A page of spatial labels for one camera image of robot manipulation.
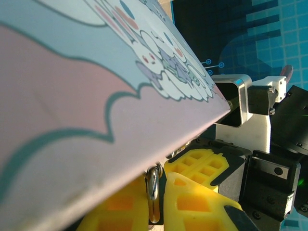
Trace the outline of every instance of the green light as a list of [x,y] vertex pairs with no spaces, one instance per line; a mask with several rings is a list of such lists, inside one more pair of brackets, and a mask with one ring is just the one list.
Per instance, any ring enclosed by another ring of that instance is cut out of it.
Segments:
[[305,181],[304,179],[299,180],[298,181],[298,186],[302,185],[304,183],[304,181]]

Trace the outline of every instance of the metal clip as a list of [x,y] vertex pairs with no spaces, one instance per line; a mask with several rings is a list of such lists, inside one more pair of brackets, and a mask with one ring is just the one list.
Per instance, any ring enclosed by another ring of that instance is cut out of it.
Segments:
[[160,220],[159,212],[159,178],[163,175],[163,167],[160,163],[148,168],[145,177],[147,178],[147,197],[149,205],[149,219],[153,224]]

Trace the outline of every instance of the white mechanical part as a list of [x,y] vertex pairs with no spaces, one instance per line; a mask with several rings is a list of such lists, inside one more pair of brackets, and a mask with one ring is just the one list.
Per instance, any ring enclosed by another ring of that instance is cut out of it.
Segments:
[[[286,95],[286,77],[269,76],[253,82],[253,85],[273,86],[278,91],[276,102],[279,103]],[[253,114],[239,128],[216,124],[216,139],[232,142],[250,151],[270,152],[270,116]]]

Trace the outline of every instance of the printed cartoon illustration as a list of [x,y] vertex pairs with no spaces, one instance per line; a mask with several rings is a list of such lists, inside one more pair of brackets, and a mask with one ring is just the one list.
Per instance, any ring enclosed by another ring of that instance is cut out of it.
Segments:
[[167,24],[153,0],[0,0],[0,230],[120,187],[227,113]]

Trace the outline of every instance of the small blue circle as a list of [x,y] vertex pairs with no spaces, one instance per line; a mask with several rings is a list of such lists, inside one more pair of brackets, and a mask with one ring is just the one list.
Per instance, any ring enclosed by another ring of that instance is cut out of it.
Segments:
[[123,9],[125,10],[125,12],[126,12],[132,19],[135,20],[135,17],[134,17],[134,15],[133,15],[133,13],[130,11],[129,7],[128,7],[122,0],[120,0],[120,3],[121,3],[121,5],[122,5]]
[[212,60],[207,59],[205,63],[206,63],[207,65],[210,65],[210,64],[212,63]]
[[164,32],[164,35],[165,35],[166,39],[170,42],[170,44],[173,46],[171,39],[168,37],[168,35],[165,32]]
[[219,67],[219,68],[223,68],[224,66],[225,66],[225,64],[224,64],[223,62],[221,62],[221,63],[218,64],[218,67]]

